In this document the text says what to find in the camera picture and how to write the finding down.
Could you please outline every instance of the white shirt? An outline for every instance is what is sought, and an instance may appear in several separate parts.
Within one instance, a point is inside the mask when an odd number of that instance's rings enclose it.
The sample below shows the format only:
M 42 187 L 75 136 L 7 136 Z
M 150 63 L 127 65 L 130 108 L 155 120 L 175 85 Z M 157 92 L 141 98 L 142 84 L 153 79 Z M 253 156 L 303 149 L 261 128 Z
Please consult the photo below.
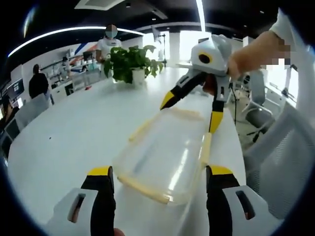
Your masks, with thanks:
M 270 30 L 283 39 L 286 45 L 291 46 L 291 64 L 296 65 L 298 69 L 296 109 L 315 127 L 315 56 L 281 10 L 278 11 L 277 22 Z
M 122 46 L 122 42 L 118 39 L 102 38 L 97 42 L 96 50 L 101 51 L 102 58 L 106 58 L 106 55 L 110 53 L 110 50 L 113 47 L 121 47 L 121 46 Z
M 59 67 L 59 73 L 63 78 L 66 78 L 68 76 L 68 73 L 70 71 L 70 64 L 68 61 L 63 62 L 61 66 Z

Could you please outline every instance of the black clothing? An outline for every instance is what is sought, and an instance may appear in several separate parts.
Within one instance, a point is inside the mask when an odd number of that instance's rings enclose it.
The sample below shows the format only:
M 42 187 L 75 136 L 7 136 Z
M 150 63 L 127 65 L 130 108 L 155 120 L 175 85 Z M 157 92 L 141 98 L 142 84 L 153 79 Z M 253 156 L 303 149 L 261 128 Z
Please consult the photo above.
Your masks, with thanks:
M 33 75 L 29 83 L 29 94 L 31 99 L 37 97 L 40 94 L 47 93 L 48 81 L 43 73 Z

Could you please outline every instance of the ceiling light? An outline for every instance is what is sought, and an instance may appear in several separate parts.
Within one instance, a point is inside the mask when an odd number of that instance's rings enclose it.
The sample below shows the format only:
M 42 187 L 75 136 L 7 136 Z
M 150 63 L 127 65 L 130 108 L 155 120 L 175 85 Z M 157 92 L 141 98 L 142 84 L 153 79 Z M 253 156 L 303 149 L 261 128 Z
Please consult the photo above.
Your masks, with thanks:
M 202 0 L 196 0 L 196 3 L 197 3 L 197 8 L 198 8 L 201 31 L 205 32 L 206 31 L 206 23 L 205 23 L 205 15 L 203 13 Z
M 82 26 L 82 27 L 72 27 L 72 28 L 66 28 L 66 29 L 59 29 L 59 30 L 55 30 L 55 31 L 52 31 L 52 32 L 49 32 L 49 33 L 45 33 L 45 34 L 42 34 L 40 36 L 37 36 L 35 38 L 32 38 L 30 39 L 29 41 L 21 44 L 20 46 L 18 46 L 16 49 L 14 49 L 11 53 L 9 53 L 8 57 L 12 56 L 15 52 L 17 52 L 18 50 L 20 50 L 21 48 L 23 48 L 24 46 L 36 41 L 36 40 L 39 40 L 41 38 L 44 38 L 46 36 L 50 36 L 50 35 L 53 35 L 55 33 L 62 33 L 62 32 L 67 32 L 67 31 L 72 31 L 72 30 L 105 30 L 106 27 L 103 27 L 103 26 Z M 137 32 L 137 31 L 133 31 L 133 30 L 128 30 L 128 29 L 121 29 L 121 28 L 117 28 L 118 31 L 122 31 L 122 32 L 127 32 L 127 33 L 134 33 L 134 34 L 138 34 L 138 35 L 141 35 L 141 36 L 144 36 L 145 34 L 144 33 L 141 33 L 141 32 Z

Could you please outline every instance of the green leaves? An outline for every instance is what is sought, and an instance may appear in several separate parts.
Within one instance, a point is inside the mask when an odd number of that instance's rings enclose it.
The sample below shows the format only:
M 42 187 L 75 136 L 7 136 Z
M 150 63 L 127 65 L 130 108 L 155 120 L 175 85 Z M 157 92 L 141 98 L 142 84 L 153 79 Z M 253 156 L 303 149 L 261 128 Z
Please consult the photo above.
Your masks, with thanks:
M 163 69 L 160 61 L 150 60 L 146 57 L 147 51 L 154 52 L 155 46 L 147 45 L 143 49 L 138 46 L 130 47 L 129 50 L 114 47 L 110 51 L 110 59 L 104 62 L 104 73 L 108 76 L 109 70 L 113 70 L 113 78 L 117 81 L 132 83 L 132 70 L 144 69 L 145 77 L 152 74 L 154 77 Z

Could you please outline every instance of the clear plastic container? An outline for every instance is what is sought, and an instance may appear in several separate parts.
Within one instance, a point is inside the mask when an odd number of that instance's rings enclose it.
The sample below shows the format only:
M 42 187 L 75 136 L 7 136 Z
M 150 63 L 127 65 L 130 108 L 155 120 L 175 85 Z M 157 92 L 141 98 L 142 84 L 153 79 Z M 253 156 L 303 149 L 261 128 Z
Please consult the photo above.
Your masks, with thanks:
M 162 110 L 130 137 L 114 159 L 118 180 L 163 204 L 188 203 L 208 164 L 208 128 L 197 112 Z

